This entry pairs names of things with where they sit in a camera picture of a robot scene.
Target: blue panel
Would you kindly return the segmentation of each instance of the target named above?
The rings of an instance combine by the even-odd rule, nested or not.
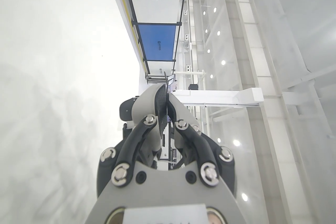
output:
[[[139,25],[147,60],[172,60],[176,26]]]

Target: robotic finger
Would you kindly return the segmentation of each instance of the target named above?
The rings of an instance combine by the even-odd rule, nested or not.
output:
[[[227,169],[234,171],[232,153],[201,133],[197,119],[166,94],[165,85],[151,86],[130,104],[126,110],[131,114],[122,120],[132,121],[134,127],[116,147],[102,153],[98,199],[85,223],[245,224],[226,181]],[[159,171],[151,165],[161,149],[167,111],[185,167]]]

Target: metal screw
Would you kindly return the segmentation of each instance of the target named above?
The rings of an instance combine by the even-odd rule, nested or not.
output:
[[[199,127],[198,127],[197,125],[193,125],[192,128],[193,128],[196,132],[199,131]]]
[[[122,163],[116,166],[111,175],[111,181],[115,186],[122,186],[126,183],[127,169],[129,164]]]
[[[205,169],[205,177],[207,177],[210,181],[214,178],[217,178],[217,172],[214,168],[208,167]]]
[[[207,185],[216,186],[219,183],[216,167],[212,163],[204,163],[201,166],[201,177]]]
[[[151,126],[154,123],[156,123],[155,115],[153,115],[153,114],[147,115],[147,117],[146,117],[146,119],[144,121],[144,124],[147,125],[147,126]]]
[[[126,169],[123,169],[123,168],[118,168],[117,171],[115,172],[115,179],[117,181],[120,181],[122,180],[123,178],[126,177],[127,175],[127,170]]]
[[[153,121],[154,121],[154,117],[153,117],[152,115],[148,115],[148,116],[146,117],[146,121],[147,121],[149,124],[152,124]]]
[[[184,120],[180,120],[178,123],[179,123],[178,124],[179,128],[183,128],[187,126],[187,123]]]
[[[107,159],[114,158],[116,153],[115,148],[106,148],[101,154],[101,162],[103,163]]]
[[[221,146],[222,152],[219,154],[219,158],[226,162],[226,163],[230,163],[233,161],[233,154],[231,152],[231,150],[228,147],[225,146]]]

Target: white wall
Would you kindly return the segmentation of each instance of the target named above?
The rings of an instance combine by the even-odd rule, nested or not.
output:
[[[115,0],[0,0],[0,223],[83,223],[138,84]]]

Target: recessed ceiling light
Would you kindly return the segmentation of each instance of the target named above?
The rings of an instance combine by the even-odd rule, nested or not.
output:
[[[249,199],[245,193],[242,193],[241,197],[245,202]]]
[[[240,146],[240,142],[239,142],[239,140],[237,140],[237,139],[235,139],[235,140],[233,141],[233,144],[234,144],[235,146]]]

